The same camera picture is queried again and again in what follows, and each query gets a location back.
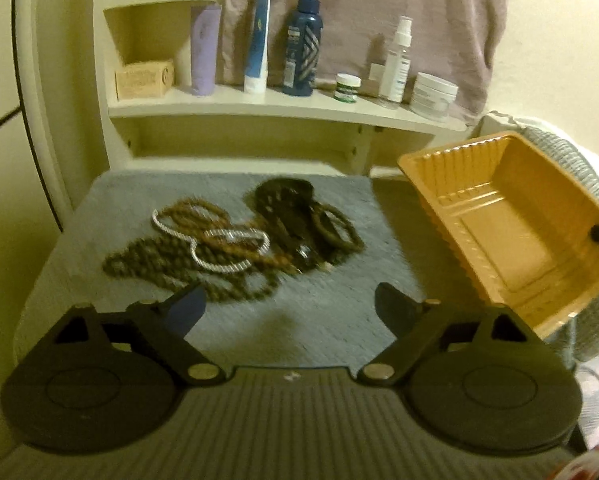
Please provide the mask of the dark blue spray bottle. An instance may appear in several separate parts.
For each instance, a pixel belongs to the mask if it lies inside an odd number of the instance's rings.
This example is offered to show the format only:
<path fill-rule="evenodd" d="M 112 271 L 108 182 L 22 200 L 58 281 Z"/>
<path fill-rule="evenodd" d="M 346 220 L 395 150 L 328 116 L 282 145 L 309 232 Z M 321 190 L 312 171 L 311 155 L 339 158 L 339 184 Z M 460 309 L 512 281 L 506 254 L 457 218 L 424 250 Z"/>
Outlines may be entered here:
<path fill-rule="evenodd" d="M 322 29 L 320 0 L 298 0 L 287 26 L 283 73 L 285 94 L 310 96 L 313 93 Z"/>

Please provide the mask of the small green white jar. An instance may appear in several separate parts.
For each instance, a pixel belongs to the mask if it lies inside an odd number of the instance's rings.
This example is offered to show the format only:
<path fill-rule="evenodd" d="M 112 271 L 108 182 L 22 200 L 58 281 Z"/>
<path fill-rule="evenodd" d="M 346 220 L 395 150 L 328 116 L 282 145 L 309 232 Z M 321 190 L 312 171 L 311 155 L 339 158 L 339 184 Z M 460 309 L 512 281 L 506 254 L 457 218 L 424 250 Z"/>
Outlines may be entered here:
<path fill-rule="evenodd" d="M 343 103 L 356 103 L 361 83 L 362 80 L 358 76 L 338 73 L 335 78 L 334 99 Z"/>

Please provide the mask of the mauve hanging towel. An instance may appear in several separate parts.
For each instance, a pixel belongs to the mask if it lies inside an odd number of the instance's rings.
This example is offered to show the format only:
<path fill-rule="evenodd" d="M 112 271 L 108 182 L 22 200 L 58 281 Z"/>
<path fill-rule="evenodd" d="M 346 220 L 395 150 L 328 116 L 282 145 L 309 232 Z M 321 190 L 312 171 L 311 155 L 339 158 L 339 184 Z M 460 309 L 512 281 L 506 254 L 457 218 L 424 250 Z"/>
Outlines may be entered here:
<path fill-rule="evenodd" d="M 241 84 L 252 33 L 254 0 L 224 0 L 218 78 Z M 268 81 L 282 82 L 286 28 L 298 0 L 271 0 Z M 451 113 L 467 124 L 482 115 L 493 58 L 505 31 L 508 0 L 320 0 L 323 20 L 318 84 L 338 73 L 365 78 L 385 61 L 397 24 L 412 21 L 410 73 L 428 73 L 459 88 Z"/>

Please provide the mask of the cream wooden shelf unit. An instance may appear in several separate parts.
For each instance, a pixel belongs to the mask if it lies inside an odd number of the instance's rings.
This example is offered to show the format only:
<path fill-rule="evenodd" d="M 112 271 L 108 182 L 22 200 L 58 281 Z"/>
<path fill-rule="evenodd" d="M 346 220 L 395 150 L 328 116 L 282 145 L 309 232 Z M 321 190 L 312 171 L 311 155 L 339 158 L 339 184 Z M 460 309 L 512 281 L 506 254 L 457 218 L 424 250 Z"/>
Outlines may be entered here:
<path fill-rule="evenodd" d="M 217 86 L 194 96 L 191 18 L 219 0 L 93 0 L 98 106 L 110 168 L 256 174 L 369 174 L 373 148 L 398 153 L 467 138 L 458 119 L 431 122 L 369 98 L 355 104 L 318 90 L 292 98 Z M 126 64 L 171 60 L 176 84 L 156 99 L 121 101 L 115 75 Z"/>

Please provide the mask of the lavender tube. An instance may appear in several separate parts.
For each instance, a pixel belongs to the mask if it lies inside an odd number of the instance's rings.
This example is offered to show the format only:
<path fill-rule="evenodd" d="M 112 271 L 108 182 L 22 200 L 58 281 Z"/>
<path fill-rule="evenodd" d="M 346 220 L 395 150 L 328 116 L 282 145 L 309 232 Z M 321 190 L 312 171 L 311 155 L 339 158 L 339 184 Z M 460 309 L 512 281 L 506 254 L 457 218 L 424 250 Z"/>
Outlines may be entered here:
<path fill-rule="evenodd" d="M 194 96 L 214 93 L 221 13 L 219 3 L 192 10 L 191 86 Z"/>

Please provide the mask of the clear white spray bottle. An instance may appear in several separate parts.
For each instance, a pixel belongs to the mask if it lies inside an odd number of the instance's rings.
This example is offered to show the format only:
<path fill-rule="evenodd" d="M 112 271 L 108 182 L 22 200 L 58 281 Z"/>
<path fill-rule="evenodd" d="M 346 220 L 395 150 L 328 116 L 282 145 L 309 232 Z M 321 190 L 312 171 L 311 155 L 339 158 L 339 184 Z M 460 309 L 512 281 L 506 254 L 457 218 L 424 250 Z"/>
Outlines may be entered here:
<path fill-rule="evenodd" d="M 388 48 L 380 83 L 380 103 L 387 107 L 398 107 L 403 102 L 410 70 L 409 49 L 412 41 L 412 20 L 402 16 L 393 42 Z"/>

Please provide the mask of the white cream jar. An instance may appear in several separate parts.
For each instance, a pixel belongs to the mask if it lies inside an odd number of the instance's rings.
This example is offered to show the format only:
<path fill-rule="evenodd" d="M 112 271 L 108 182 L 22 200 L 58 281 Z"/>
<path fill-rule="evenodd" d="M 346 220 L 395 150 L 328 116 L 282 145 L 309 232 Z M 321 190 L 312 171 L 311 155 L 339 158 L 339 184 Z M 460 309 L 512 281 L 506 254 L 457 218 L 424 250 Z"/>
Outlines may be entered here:
<path fill-rule="evenodd" d="M 449 116 L 458 92 L 453 82 L 420 72 L 414 80 L 410 108 L 424 118 L 442 122 Z"/>

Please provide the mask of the orange plastic tray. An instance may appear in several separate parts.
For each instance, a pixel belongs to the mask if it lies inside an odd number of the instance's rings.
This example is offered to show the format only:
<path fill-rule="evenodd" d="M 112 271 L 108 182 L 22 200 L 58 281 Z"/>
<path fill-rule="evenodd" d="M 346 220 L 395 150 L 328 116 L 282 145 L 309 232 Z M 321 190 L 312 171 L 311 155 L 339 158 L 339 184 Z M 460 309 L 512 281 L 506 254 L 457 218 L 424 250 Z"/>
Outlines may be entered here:
<path fill-rule="evenodd" d="M 398 166 L 488 304 L 546 337 L 599 296 L 599 200 L 519 134 L 406 154 Z"/>

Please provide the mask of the blue white tube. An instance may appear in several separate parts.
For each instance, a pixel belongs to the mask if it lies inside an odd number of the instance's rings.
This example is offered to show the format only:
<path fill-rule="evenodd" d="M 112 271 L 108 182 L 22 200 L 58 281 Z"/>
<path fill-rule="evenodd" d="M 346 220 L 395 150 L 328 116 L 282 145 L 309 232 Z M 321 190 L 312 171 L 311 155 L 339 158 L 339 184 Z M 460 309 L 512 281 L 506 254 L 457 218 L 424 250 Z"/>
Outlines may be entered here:
<path fill-rule="evenodd" d="M 268 35 L 271 0 L 255 0 L 252 33 L 244 70 L 244 92 L 266 92 L 268 80 Z"/>

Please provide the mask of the tan cardboard box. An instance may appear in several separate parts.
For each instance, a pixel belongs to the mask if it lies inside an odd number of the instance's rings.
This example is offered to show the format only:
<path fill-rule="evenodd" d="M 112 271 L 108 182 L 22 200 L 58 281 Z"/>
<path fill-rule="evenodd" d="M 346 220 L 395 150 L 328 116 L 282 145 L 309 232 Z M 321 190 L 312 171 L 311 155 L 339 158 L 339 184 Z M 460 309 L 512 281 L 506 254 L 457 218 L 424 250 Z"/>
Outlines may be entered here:
<path fill-rule="evenodd" d="M 132 63 L 115 72 L 118 100 L 165 96 L 174 81 L 173 60 Z"/>

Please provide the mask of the grey fluffy mat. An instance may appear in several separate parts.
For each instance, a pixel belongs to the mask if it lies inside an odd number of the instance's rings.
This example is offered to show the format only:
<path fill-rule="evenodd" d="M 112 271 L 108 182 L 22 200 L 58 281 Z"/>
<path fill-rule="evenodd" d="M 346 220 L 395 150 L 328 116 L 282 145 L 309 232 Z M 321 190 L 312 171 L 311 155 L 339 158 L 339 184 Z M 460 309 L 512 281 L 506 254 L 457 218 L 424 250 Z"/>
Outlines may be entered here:
<path fill-rule="evenodd" d="M 45 263 L 13 352 L 73 306 L 118 312 L 194 285 L 207 308 L 188 340 L 220 365 L 357 368 L 393 339 L 374 312 L 380 283 L 479 302 L 406 181 L 109 172 Z"/>

